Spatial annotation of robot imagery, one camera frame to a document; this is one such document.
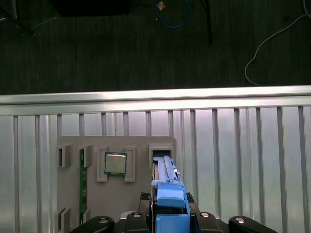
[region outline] black metal pole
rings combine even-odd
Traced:
[[[21,32],[23,33],[23,35],[27,35],[29,37],[33,37],[35,35],[31,29],[29,29],[25,24],[23,24],[21,21],[19,21],[17,18],[11,15],[9,12],[4,10],[2,7],[0,7],[0,15],[2,15],[9,22],[13,23],[15,27],[19,28]]]

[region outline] metal wall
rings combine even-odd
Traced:
[[[0,116],[1,233],[54,232],[61,135],[174,136],[201,210],[311,231],[309,106]]]

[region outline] screw head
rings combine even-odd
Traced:
[[[133,213],[133,217],[140,217],[141,214],[140,213]]]
[[[206,212],[202,212],[202,213],[201,213],[201,216],[202,216],[202,217],[209,217],[209,214],[206,213]]]
[[[105,224],[105,223],[107,223],[108,222],[108,220],[107,220],[107,218],[101,218],[101,219],[99,219],[99,221],[98,221],[100,224]]]
[[[244,220],[243,218],[240,218],[240,217],[236,218],[235,220],[236,220],[239,224],[244,224],[244,222],[245,222],[245,220]]]

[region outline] aluminum rail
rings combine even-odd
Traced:
[[[310,104],[311,86],[4,95],[0,116]]]

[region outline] white cable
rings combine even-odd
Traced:
[[[247,68],[249,67],[249,65],[256,59],[256,56],[257,56],[257,53],[259,51],[259,49],[261,48],[261,46],[263,46],[264,43],[266,43],[268,40],[272,39],[274,36],[282,33],[283,31],[289,29],[291,26],[293,26],[295,23],[297,23],[301,18],[303,18],[304,16],[308,16],[310,19],[311,19],[311,15],[308,13],[307,11],[307,8],[306,8],[306,0],[303,0],[303,6],[304,6],[304,9],[305,9],[305,14],[300,16],[298,19],[296,19],[293,23],[291,23],[290,25],[288,25],[286,28],[283,28],[282,30],[274,33],[272,36],[268,37],[267,39],[265,39],[259,46],[258,48],[256,49],[256,52],[254,54],[254,57],[252,58],[252,60],[250,60],[247,65],[245,66],[245,70],[244,70],[244,75],[245,75],[245,78],[253,85],[255,86],[260,86],[259,84],[253,82],[252,80],[250,80],[250,78],[247,76]]]
[[[45,24],[45,23],[50,22],[50,21],[52,21],[52,20],[55,20],[55,19],[57,19],[57,18],[59,18],[59,16],[54,17],[54,18],[50,18],[50,19],[48,19],[48,20],[46,20],[46,21],[44,21],[44,22],[42,22],[42,23],[39,23],[39,24],[35,25],[34,27],[32,27],[31,29],[34,29],[34,28],[36,28],[36,27],[39,27],[39,26],[41,26],[42,24]]]

